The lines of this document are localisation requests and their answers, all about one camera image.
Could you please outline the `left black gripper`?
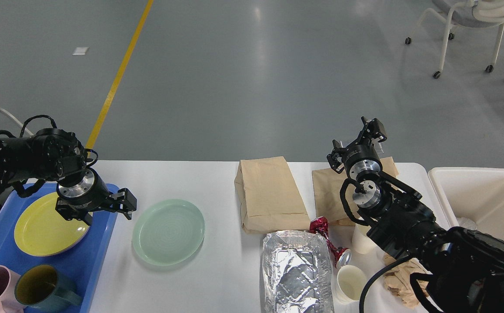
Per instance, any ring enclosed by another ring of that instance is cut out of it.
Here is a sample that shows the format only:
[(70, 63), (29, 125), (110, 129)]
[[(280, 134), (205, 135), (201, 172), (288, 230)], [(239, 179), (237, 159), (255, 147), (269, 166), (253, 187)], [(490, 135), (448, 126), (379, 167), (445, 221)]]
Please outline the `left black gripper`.
[(127, 220), (132, 220), (132, 213), (137, 210), (137, 198), (128, 188), (121, 188), (110, 193), (101, 177), (92, 168), (86, 168), (80, 181), (73, 186), (57, 185), (55, 211), (63, 219), (78, 220), (87, 226), (93, 223), (90, 212), (105, 210), (121, 213)]

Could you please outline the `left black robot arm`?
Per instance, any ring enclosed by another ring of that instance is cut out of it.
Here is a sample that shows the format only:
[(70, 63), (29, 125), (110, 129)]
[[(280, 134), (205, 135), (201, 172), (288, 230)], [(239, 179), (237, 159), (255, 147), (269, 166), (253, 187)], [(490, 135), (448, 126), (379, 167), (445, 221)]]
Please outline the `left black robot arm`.
[(128, 220), (137, 209), (137, 199), (127, 188), (110, 191), (93, 165), (98, 154), (85, 148), (75, 133), (51, 127), (26, 137), (31, 119), (19, 136), (0, 130), (0, 194), (13, 188), (19, 197), (35, 194), (46, 182), (56, 182), (55, 210), (65, 220), (92, 224), (92, 212), (121, 213)]

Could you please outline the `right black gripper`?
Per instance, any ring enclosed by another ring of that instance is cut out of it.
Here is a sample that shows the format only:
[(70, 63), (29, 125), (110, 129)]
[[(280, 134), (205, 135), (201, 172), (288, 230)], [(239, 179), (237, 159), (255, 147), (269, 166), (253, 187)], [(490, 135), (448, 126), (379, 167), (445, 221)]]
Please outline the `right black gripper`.
[(327, 155), (327, 161), (330, 169), (341, 174), (345, 168), (347, 177), (357, 180), (358, 175), (363, 172), (381, 172), (383, 166), (373, 142), (381, 143), (387, 140), (387, 132), (383, 123), (373, 118), (371, 120), (361, 117), (363, 128), (357, 138), (353, 141), (354, 145), (343, 147), (341, 141), (333, 140), (333, 150)]

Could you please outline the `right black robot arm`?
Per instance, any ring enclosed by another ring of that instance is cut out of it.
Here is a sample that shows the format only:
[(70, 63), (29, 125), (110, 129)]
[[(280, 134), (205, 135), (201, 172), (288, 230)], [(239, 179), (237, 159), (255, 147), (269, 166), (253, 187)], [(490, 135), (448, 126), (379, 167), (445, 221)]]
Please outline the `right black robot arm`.
[(441, 228), (421, 194), (384, 171), (374, 147), (374, 140), (387, 140), (383, 124), (361, 120), (358, 137), (347, 146), (334, 140), (327, 160), (347, 174), (340, 190), (344, 212), (369, 226), (367, 236), (395, 261), (369, 279), (359, 311), (380, 276), (416, 258), (427, 273), (412, 273), (409, 282), (429, 313), (504, 313), (504, 240), (462, 226)]

